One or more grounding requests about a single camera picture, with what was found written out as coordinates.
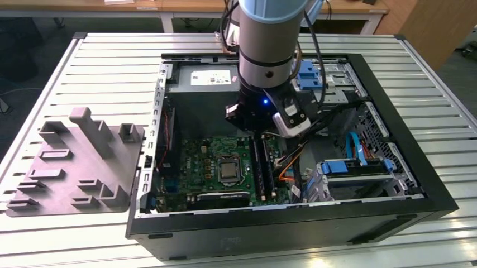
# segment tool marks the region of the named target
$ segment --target wooden desk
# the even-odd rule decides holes
[[[366,21],[362,34],[373,34],[388,6],[361,0],[330,0],[333,20]],[[103,0],[0,0],[0,17],[157,17],[165,32],[174,32],[174,18],[221,18],[223,0],[137,0],[135,4],[104,5]],[[324,5],[320,19],[326,19]]]
[[[173,32],[173,18],[221,18],[225,9],[223,0],[162,0],[161,17],[163,18],[165,30]],[[384,14],[389,8],[382,0],[374,6],[365,4],[361,0],[330,0],[333,20],[364,20],[366,21],[362,35],[374,34]],[[320,19],[325,20],[328,4],[324,4]]]
[[[135,11],[138,7],[149,7],[146,11],[158,11],[162,0],[137,0],[134,4],[104,5],[104,0],[0,0],[0,9],[23,11]]]
[[[337,14],[364,14],[388,13],[388,6],[378,1],[374,6],[365,4],[360,0],[330,0],[333,12]],[[223,0],[163,0],[162,10],[166,12],[223,12]],[[322,13],[328,12],[328,5],[324,4]]]

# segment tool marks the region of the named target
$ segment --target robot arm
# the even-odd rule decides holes
[[[238,103],[227,107],[226,119],[245,131],[261,132],[275,126],[279,134],[290,138],[310,127],[290,78],[304,10],[309,1],[238,2],[241,91]]]

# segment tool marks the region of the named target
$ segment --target green circuit board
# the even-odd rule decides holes
[[[281,156],[278,141],[267,140],[269,156],[271,159]],[[207,192],[249,192],[250,206],[287,204],[287,187],[277,188],[277,197],[262,201],[255,195],[255,181],[250,157],[249,137],[241,138],[205,138],[182,140],[181,171],[175,180],[166,183],[175,185],[175,192],[166,195],[171,211],[186,210],[186,196]],[[223,183],[221,163],[239,163],[238,181]]]

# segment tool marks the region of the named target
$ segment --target white sticker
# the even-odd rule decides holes
[[[137,7],[137,10],[158,10],[157,7]]]
[[[231,85],[230,70],[193,71],[191,85]]]
[[[386,13],[386,10],[372,9],[370,13]]]
[[[298,189],[298,187],[296,185],[291,187],[291,193],[294,193],[294,195],[297,195],[297,197],[301,197],[301,190]]]

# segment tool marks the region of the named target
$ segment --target floor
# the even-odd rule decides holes
[[[68,18],[66,27],[56,28],[52,19],[35,19],[44,44],[31,50],[39,68],[39,74],[23,83],[11,83],[0,78],[0,96],[12,107],[8,115],[0,114],[0,160],[15,139],[30,110],[35,105],[42,88],[48,82],[51,73],[62,58],[75,32],[162,32],[162,25],[155,18]],[[214,32],[218,19],[201,19],[186,26],[181,19],[174,20],[177,32]],[[465,59],[460,52],[455,52],[438,75],[453,90],[457,97],[477,116],[477,61]],[[16,88],[36,88],[19,90],[7,95],[3,93]]]

